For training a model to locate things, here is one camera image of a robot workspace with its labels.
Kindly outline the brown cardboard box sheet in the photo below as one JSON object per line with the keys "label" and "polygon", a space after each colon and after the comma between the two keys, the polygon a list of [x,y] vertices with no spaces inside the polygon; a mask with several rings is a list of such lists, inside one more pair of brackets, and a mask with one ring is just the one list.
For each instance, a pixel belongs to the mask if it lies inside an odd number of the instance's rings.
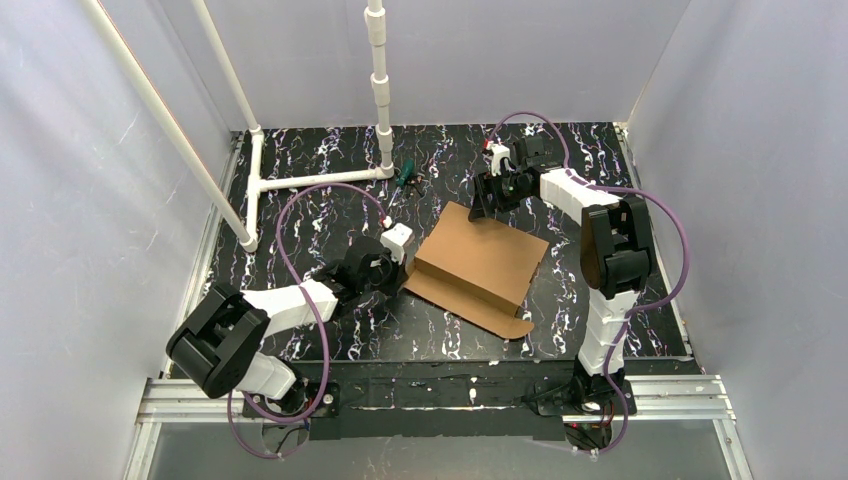
{"label": "brown cardboard box sheet", "polygon": [[502,339],[534,325],[518,316],[549,243],[449,202],[415,253],[405,289]]}

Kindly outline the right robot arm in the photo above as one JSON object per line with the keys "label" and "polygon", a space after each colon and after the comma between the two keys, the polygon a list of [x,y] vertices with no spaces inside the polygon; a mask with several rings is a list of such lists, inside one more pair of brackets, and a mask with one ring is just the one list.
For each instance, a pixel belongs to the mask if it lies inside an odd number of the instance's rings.
{"label": "right robot arm", "polygon": [[605,192],[572,169],[554,166],[538,136],[510,146],[487,140],[482,153],[489,167],[474,178],[470,221],[536,197],[580,226],[580,268],[590,288],[590,309],[578,360],[590,377],[616,376],[624,367],[626,315],[655,267],[646,202]]}

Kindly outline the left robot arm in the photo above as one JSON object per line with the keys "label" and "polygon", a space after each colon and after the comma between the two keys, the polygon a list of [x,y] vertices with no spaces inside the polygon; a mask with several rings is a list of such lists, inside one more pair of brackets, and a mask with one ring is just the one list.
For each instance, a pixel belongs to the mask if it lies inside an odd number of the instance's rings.
{"label": "left robot arm", "polygon": [[263,340],[340,318],[368,294],[396,295],[412,243],[412,232],[398,224],[379,238],[355,239],[342,259],[297,285],[239,290],[215,284],[170,337],[166,354],[211,399],[241,390],[281,400],[297,376],[284,361],[261,353]]}

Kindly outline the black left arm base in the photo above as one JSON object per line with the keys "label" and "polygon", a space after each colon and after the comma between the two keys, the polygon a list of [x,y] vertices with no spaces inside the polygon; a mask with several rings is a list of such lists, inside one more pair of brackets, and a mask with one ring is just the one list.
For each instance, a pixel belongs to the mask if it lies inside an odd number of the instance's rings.
{"label": "black left arm base", "polygon": [[337,417],[340,413],[340,384],[330,381],[322,395],[318,395],[318,391],[318,381],[298,380],[280,400],[268,400],[261,395],[253,395],[252,400],[261,411],[274,417],[297,417],[312,406],[315,409],[309,418]]}

